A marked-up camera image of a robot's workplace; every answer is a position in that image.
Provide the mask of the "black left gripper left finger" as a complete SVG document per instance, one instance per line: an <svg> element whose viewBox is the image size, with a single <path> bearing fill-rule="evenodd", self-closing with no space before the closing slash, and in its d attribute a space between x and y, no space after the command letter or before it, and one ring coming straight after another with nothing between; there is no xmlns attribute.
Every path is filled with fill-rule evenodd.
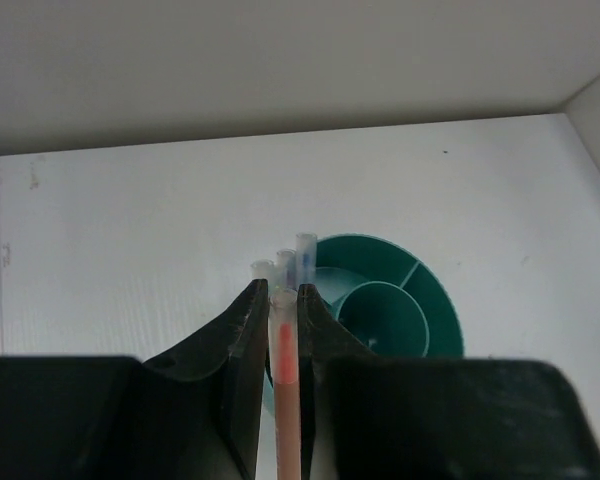
<svg viewBox="0 0 600 480"><path fill-rule="evenodd" d="M0 356L0 479L251 479L267 284L147 360Z"/></svg>

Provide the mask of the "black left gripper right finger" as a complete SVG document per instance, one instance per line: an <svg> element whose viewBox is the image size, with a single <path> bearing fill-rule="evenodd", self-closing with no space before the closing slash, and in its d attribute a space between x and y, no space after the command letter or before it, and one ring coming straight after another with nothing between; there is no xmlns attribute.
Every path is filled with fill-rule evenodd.
<svg viewBox="0 0 600 480"><path fill-rule="evenodd" d="M599 445L553 365L382 357L312 285L297 315L303 478L600 479Z"/></svg>

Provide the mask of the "orange highlighter pen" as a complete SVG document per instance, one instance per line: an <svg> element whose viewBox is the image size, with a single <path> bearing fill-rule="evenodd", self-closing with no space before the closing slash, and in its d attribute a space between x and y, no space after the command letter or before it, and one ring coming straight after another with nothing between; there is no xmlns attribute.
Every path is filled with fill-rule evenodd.
<svg viewBox="0 0 600 480"><path fill-rule="evenodd" d="M300 380L297 292L270 297L269 358L274 390L278 479L301 478Z"/></svg>

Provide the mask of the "yellow highlighter pen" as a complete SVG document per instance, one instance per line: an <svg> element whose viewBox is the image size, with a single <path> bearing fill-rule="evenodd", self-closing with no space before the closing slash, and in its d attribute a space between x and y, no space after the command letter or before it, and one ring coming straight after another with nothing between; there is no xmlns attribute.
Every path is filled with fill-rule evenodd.
<svg viewBox="0 0 600 480"><path fill-rule="evenodd" d="M260 259L251 264L251 274L254 280L267 282L268 294L271 294L276 285L276 265L272 260Z"/></svg>

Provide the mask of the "purple highlighter pen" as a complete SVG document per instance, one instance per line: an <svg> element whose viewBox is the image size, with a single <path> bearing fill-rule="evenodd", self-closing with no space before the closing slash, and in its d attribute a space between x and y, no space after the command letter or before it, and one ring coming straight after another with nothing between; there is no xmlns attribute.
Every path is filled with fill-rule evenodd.
<svg viewBox="0 0 600 480"><path fill-rule="evenodd" d="M296 251L281 249L276 253L276 287L296 290Z"/></svg>

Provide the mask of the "blue highlighter pen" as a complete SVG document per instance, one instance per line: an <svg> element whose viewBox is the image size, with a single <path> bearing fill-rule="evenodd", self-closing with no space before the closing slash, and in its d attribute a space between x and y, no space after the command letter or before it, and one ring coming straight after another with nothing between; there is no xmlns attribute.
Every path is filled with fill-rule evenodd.
<svg viewBox="0 0 600 480"><path fill-rule="evenodd" d="M296 235L296 286L314 284L316 277L317 235L301 232Z"/></svg>

